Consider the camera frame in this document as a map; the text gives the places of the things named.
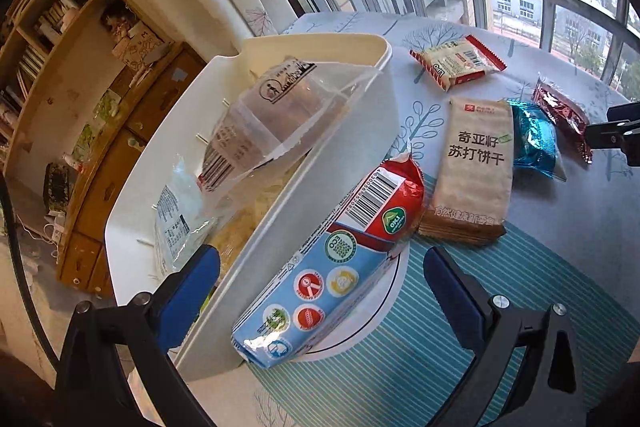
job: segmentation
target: yellow circular icon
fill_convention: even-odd
[[[334,297],[344,297],[358,284],[358,272],[349,266],[338,266],[329,272],[327,286]]]

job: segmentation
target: teal striped placemat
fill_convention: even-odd
[[[490,293],[520,307],[569,310],[582,359],[586,406],[631,354],[640,324],[591,279],[510,223],[494,245],[445,245],[454,260]],[[460,347],[422,275],[422,259],[436,243],[413,239],[398,299],[367,338],[317,362],[289,362],[251,370],[302,427],[418,427],[449,396],[472,355]],[[497,416],[523,354],[517,350],[481,421]]]

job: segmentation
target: black cable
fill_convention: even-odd
[[[51,347],[51,343],[47,338],[47,333],[45,333],[42,323],[38,318],[38,312],[36,311],[36,307],[33,305],[29,285],[27,284],[27,279],[24,275],[24,267],[22,266],[22,257],[20,255],[20,243],[18,242],[18,232],[15,228],[14,208],[12,207],[11,198],[9,197],[9,188],[6,186],[6,181],[2,172],[0,172],[0,203],[2,204],[4,225],[6,227],[7,237],[9,238],[11,262],[14,265],[15,280],[18,283],[20,297],[22,297],[22,304],[24,305],[24,309],[27,310],[31,327],[36,333],[36,338],[42,346],[44,354],[47,355],[50,364],[57,372],[60,361],[58,360],[55,351],[53,351],[53,347]]]

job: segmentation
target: blue foil wrapper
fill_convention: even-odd
[[[556,170],[556,130],[546,114],[534,103],[508,100],[513,111],[513,166],[535,169],[550,178]]]

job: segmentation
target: white plastic bin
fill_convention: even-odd
[[[154,210],[169,180],[176,155],[191,171],[202,161],[205,144],[224,111],[254,77],[287,56],[346,62],[385,69],[391,47],[365,34],[300,34],[247,39],[236,57],[215,57],[196,77],[146,146],[111,212],[105,231],[111,281],[118,304],[158,287],[153,247]],[[176,360],[186,380],[209,377],[238,366],[230,343],[233,322],[247,308],[340,199],[372,170],[398,134],[392,83],[374,79],[362,99],[325,142],[318,144],[255,230]]]

